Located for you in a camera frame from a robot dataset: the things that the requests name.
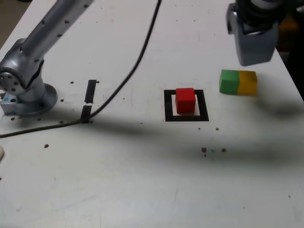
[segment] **red cube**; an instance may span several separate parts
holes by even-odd
[[[194,113],[195,94],[193,88],[176,89],[175,104],[178,114]]]

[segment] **yellow cube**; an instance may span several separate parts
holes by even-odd
[[[256,95],[257,94],[257,75],[255,71],[239,71],[239,86],[237,94]]]

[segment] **gray floor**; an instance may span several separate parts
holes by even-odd
[[[0,0],[0,49],[29,5],[17,0]]]

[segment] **block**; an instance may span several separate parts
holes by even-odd
[[[237,94],[252,95],[257,94],[257,75],[254,71],[239,71],[239,86]]]
[[[178,114],[194,113],[195,103],[196,99],[193,88],[176,89],[175,104]]]
[[[222,70],[219,91],[224,94],[238,94],[239,76],[237,70]]]

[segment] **black square marker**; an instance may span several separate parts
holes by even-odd
[[[172,95],[176,95],[176,90],[164,90],[163,92],[164,92],[166,122],[209,121],[203,90],[194,90],[199,105],[199,115],[178,115],[178,116],[173,115]]]

